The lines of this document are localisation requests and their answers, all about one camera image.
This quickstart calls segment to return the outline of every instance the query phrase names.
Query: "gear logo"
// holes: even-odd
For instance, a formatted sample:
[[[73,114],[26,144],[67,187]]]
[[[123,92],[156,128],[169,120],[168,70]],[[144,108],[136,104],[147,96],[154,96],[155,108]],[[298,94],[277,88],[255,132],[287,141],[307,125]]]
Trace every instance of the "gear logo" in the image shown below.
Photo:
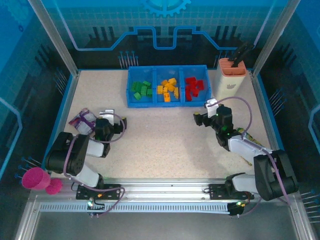
[[[141,0],[141,3],[150,14],[165,18],[168,15],[173,17],[174,14],[180,14],[180,10],[185,10],[191,0]]]
[[[22,25],[29,16],[30,11],[28,4],[27,0],[0,0],[0,7],[6,7],[14,20],[20,25]]]

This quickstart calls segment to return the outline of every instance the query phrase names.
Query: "cable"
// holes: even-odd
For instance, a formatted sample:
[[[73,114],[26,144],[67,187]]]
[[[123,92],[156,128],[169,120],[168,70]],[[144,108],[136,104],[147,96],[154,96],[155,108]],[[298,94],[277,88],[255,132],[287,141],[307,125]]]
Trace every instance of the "cable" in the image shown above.
[[[239,218],[240,216],[243,217],[243,216],[245,216],[245,215],[248,215],[248,214],[252,213],[252,212],[259,206],[261,200],[262,200],[262,197],[259,198],[259,200],[258,200],[258,202],[256,203],[256,205],[255,205],[253,208],[251,208],[250,211],[248,211],[248,212],[246,212],[246,213],[244,213],[244,214],[241,214],[241,215],[238,214],[237,217],[238,217],[238,218]]]
[[[249,145],[251,145],[251,146],[253,146],[253,147],[261,150],[262,152],[264,152],[264,153],[269,157],[269,159],[270,159],[270,161],[271,161],[271,164],[272,164],[272,167],[273,167],[273,169],[274,169],[276,178],[277,178],[277,180],[278,180],[278,182],[279,182],[279,185],[280,185],[282,194],[283,194],[283,196],[284,196],[284,198],[285,198],[285,200],[286,200],[286,203],[287,203],[288,205],[291,205],[291,202],[290,202],[289,197],[288,197],[288,194],[287,194],[287,192],[286,192],[284,183],[282,182],[281,176],[280,176],[280,174],[279,174],[279,169],[277,168],[277,165],[276,165],[276,162],[275,162],[274,158],[273,158],[273,157],[271,156],[271,154],[270,154],[267,150],[265,150],[262,146],[257,145],[257,144],[255,144],[254,142],[251,142],[251,141],[249,141],[249,140],[247,140],[247,139],[243,139],[243,141],[246,142],[247,144],[249,144]]]
[[[116,207],[116,205],[122,200],[122,198],[124,197],[125,195],[125,192],[126,192],[126,189],[122,186],[120,187],[114,187],[114,188],[107,188],[107,189],[96,189],[96,188],[93,188],[93,187],[90,187],[90,186],[87,186],[77,180],[75,180],[73,178],[73,176],[69,173],[67,173],[67,165],[68,165],[68,161],[69,161],[69,158],[70,158],[70,155],[71,155],[71,151],[72,151],[72,148],[74,147],[74,144],[75,144],[75,141],[77,140],[77,138],[79,137],[80,134],[76,135],[72,141],[70,142],[70,146],[69,146],[69,149],[68,149],[68,152],[66,154],[66,157],[65,157],[65,161],[64,161],[64,165],[63,165],[63,175],[66,177],[66,178],[69,178],[70,180],[74,181],[75,183],[77,184],[80,184],[81,186],[84,186],[85,188],[89,189],[89,190],[92,190],[92,191],[95,191],[95,192],[110,192],[110,191],[114,191],[114,190],[122,190],[122,194],[120,195],[119,199],[105,212],[101,213],[100,215],[103,215],[103,214],[106,214],[108,212],[110,212],[112,209],[114,209]]]
[[[243,99],[243,98],[240,97],[240,96],[228,96],[228,97],[226,97],[226,98],[223,98],[223,99],[215,102],[214,104],[208,105],[207,108],[213,107],[213,106],[215,106],[215,105],[217,105],[217,104],[219,104],[219,103],[221,103],[221,102],[223,102],[223,101],[225,101],[225,100],[228,100],[228,99],[238,99],[238,100],[241,100],[241,101],[243,101],[243,102],[247,105],[247,107],[248,107],[248,109],[249,109],[250,121],[249,121],[248,126],[247,126],[246,129],[244,130],[244,132],[241,134],[241,138],[244,139],[247,131],[249,130],[249,128],[251,127],[251,124],[252,124],[252,109],[251,109],[250,104],[247,102],[247,100]]]
[[[74,191],[74,192],[77,192],[77,190],[74,190],[74,189],[73,189],[73,186],[74,186],[74,185],[75,185],[75,182],[73,182],[73,183],[71,184],[71,190]]]
[[[123,131],[120,133],[120,136],[119,136],[118,138],[114,139],[114,140],[110,140],[110,141],[99,141],[99,140],[95,140],[95,139],[93,139],[93,138],[92,138],[92,140],[95,141],[95,142],[97,142],[97,143],[102,143],[102,144],[114,143],[114,142],[118,141],[120,138],[122,138],[122,136],[125,134],[125,131],[126,131],[125,122],[123,121],[123,119],[122,119],[119,115],[117,115],[117,114],[115,114],[115,113],[106,112],[106,113],[104,113],[103,115],[113,115],[113,116],[117,117],[117,118],[120,120],[120,122],[122,123]]]

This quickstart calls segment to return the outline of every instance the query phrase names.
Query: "pink object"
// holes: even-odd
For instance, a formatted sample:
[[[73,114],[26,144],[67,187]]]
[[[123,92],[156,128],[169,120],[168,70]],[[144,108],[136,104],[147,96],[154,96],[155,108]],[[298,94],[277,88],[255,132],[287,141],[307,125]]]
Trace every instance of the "pink object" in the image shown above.
[[[26,189],[43,190],[48,194],[57,194],[62,188],[62,181],[58,178],[52,179],[41,167],[29,169],[22,177],[22,186]]]

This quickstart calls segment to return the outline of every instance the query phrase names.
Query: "blue enclosure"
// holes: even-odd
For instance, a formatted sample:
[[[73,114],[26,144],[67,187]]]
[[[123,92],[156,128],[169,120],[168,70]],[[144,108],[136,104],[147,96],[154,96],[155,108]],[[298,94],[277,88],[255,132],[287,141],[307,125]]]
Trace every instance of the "blue enclosure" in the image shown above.
[[[208,70],[215,70],[219,59],[252,43],[244,62],[254,72],[269,46],[271,54],[254,72],[257,96],[264,99],[300,189],[320,191],[320,1],[301,0],[293,15],[285,16],[290,20],[275,46],[268,41],[292,2],[0,0],[0,226],[6,229],[0,240],[15,237],[29,194],[21,178],[33,166],[30,161],[41,166],[66,114],[71,84],[77,84],[78,72],[71,71],[66,53],[77,70],[128,71],[129,108],[201,107],[211,97]],[[36,12],[46,21],[39,20],[35,6],[43,7]],[[54,27],[44,28],[43,22]],[[50,34],[55,29],[57,34]],[[57,50],[61,45],[65,54]],[[204,82],[192,101],[186,99],[189,77]],[[170,78],[177,80],[179,97],[169,92],[171,102],[165,102],[157,86]],[[137,100],[133,82],[143,81],[151,83],[152,96]]]

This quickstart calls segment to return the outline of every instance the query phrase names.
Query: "table surface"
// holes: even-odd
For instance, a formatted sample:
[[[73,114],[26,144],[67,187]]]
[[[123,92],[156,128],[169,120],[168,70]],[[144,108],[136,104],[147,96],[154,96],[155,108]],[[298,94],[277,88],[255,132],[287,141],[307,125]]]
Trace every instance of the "table surface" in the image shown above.
[[[215,70],[209,70],[211,81]],[[80,74],[64,131],[77,134],[68,122],[83,108],[96,116],[105,109],[127,117],[122,139],[111,144],[106,158],[86,157],[86,163],[105,178],[225,178],[231,174],[254,173],[240,156],[218,145],[212,128],[197,126],[193,113],[203,107],[127,108],[126,70],[83,70]],[[253,121],[249,133],[270,147],[256,95],[249,77],[237,96],[251,105]],[[226,100],[232,109],[235,128],[246,128],[249,110],[239,100]]]

